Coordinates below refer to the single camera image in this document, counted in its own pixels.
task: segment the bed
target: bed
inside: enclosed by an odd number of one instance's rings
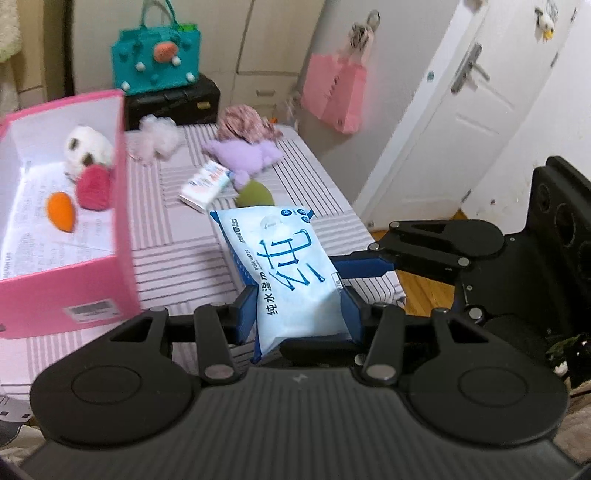
[[[168,160],[142,164],[133,157],[137,132],[128,136],[129,215],[135,276],[144,309],[166,306],[172,315],[191,313],[205,303],[232,302],[243,284],[226,243],[209,215],[178,200],[181,185],[208,157],[201,145],[214,137],[214,125],[179,127],[184,144]],[[278,146],[284,159],[257,178],[271,191],[276,205],[304,205],[329,255],[366,249],[372,238],[345,197],[297,133],[287,127]],[[235,208],[236,192],[228,188],[212,209]],[[404,303],[395,272],[381,278],[350,282],[368,301]],[[60,358],[116,325],[25,339],[0,339],[0,395],[28,400],[35,377]],[[232,347],[236,366],[244,370],[254,350],[253,337]],[[173,360],[196,372],[194,344],[174,345]]]

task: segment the pink paper bag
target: pink paper bag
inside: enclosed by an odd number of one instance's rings
[[[367,78],[365,62],[369,56],[373,33],[359,63],[350,54],[312,55],[304,83],[301,104],[312,115],[336,131],[352,134],[359,131],[363,109],[363,93]]]

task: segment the red heart plush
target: red heart plush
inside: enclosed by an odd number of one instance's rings
[[[76,200],[87,210],[106,210],[111,203],[111,174],[103,165],[87,167],[76,182]]]

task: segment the purple plush toy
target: purple plush toy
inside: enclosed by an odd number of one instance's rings
[[[234,188],[242,190],[254,175],[282,159],[283,153],[275,142],[263,140],[250,144],[244,140],[211,140],[203,146],[203,151],[217,158],[234,174]]]

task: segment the black box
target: black box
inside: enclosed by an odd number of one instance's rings
[[[177,125],[214,124],[219,102],[219,88],[201,73],[193,85],[125,97],[125,129],[138,129],[149,114],[169,116]]]

